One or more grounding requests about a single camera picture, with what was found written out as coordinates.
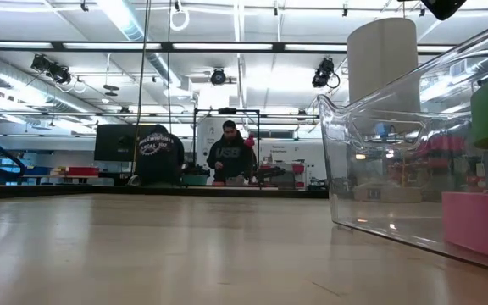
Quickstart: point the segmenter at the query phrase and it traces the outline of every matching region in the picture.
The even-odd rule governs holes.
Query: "wooden floor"
[[[0,201],[0,304],[487,304],[488,271],[339,230],[326,200]]]

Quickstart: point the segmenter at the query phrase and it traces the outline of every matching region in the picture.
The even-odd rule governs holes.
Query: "pink block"
[[[444,192],[444,238],[488,255],[488,194]]]

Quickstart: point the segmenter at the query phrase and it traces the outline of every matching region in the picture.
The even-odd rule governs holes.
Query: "transparent plastic container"
[[[488,30],[348,106],[317,102],[334,222],[488,266]]]

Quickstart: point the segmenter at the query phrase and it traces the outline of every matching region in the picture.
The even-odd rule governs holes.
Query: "black hoodie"
[[[162,125],[155,125],[152,133],[143,137],[136,148],[136,174],[141,184],[180,183],[184,163],[182,141]]]
[[[207,162],[211,169],[216,168],[216,162],[224,165],[222,169],[216,170],[214,181],[225,182],[227,178],[251,173],[252,149],[244,145],[244,139],[240,131],[237,131],[232,141],[226,141],[225,137],[221,136],[221,139],[212,145]]]

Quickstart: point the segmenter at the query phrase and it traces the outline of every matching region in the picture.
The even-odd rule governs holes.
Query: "duct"
[[[24,100],[30,103],[38,103],[42,106],[46,102],[53,102],[54,107],[66,111],[80,111],[80,112],[102,112],[101,109],[93,107],[79,98],[76,98],[69,93],[63,93],[58,88],[49,85],[48,83],[35,79],[35,77],[26,74],[25,72],[16,69],[10,64],[6,64],[0,60],[0,87],[6,89],[15,89],[22,94],[27,95]],[[108,123],[123,124],[122,119],[106,118]]]
[[[144,41],[144,30],[133,13],[134,9],[127,0],[97,0],[97,5],[124,34],[127,40],[132,42]],[[171,86],[181,86],[180,77],[169,69],[160,53],[147,53],[146,60],[158,72],[165,85],[170,83]]]

